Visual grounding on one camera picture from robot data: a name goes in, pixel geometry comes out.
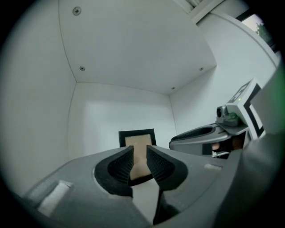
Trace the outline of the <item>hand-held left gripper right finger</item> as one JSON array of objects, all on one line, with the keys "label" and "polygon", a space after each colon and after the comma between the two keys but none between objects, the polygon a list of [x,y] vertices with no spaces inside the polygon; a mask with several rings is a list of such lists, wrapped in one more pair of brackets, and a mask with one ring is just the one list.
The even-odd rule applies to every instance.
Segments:
[{"label": "hand-held left gripper right finger", "polygon": [[147,166],[161,191],[204,189],[222,171],[223,160],[147,146]]}]

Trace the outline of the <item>white shelving unit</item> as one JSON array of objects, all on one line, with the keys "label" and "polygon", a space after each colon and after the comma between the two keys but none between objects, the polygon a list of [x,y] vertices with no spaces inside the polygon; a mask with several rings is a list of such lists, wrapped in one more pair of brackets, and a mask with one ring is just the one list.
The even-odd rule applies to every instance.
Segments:
[{"label": "white shelving unit", "polygon": [[9,37],[0,68],[0,163],[8,189],[23,196],[70,159],[114,149],[121,130],[153,128],[167,147],[175,134],[214,120],[214,109],[249,79],[255,42],[207,15],[198,24],[217,67],[171,96],[76,83],[60,35],[58,1],[41,0]]}]

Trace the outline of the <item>black picture frame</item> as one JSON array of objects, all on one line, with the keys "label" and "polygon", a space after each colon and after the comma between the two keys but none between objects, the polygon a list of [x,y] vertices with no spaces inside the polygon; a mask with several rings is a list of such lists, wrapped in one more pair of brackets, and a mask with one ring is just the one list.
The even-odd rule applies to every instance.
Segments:
[{"label": "black picture frame", "polygon": [[154,129],[120,131],[118,134],[120,147],[134,147],[129,185],[139,185],[152,179],[147,166],[147,146],[156,145]]}]

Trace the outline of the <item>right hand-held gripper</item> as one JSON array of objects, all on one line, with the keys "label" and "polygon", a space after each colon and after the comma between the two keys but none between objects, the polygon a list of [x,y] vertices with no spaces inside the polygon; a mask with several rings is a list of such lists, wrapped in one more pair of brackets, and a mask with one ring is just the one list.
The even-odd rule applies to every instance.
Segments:
[{"label": "right hand-held gripper", "polygon": [[[247,131],[251,140],[265,136],[265,130],[252,100],[261,91],[258,80],[253,78],[242,85],[225,104],[228,112],[234,112],[240,118],[236,127],[217,123],[230,135],[236,136]],[[212,145],[230,138],[226,132],[215,132],[217,125],[203,126],[173,137],[169,149],[191,155],[212,155]]]}]

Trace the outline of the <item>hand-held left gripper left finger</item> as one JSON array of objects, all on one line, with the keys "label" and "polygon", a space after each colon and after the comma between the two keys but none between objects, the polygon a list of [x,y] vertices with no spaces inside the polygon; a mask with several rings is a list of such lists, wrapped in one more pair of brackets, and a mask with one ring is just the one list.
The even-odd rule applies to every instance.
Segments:
[{"label": "hand-held left gripper left finger", "polygon": [[128,146],[74,159],[62,167],[60,180],[71,183],[82,201],[131,201],[133,152]]}]

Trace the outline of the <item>person's right hand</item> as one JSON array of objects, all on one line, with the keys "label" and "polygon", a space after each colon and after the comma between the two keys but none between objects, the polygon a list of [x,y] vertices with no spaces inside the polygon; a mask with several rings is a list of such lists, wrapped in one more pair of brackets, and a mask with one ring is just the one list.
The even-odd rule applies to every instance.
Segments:
[{"label": "person's right hand", "polygon": [[242,149],[244,145],[243,136],[233,136],[225,141],[212,144],[212,157],[225,158],[232,151]]}]

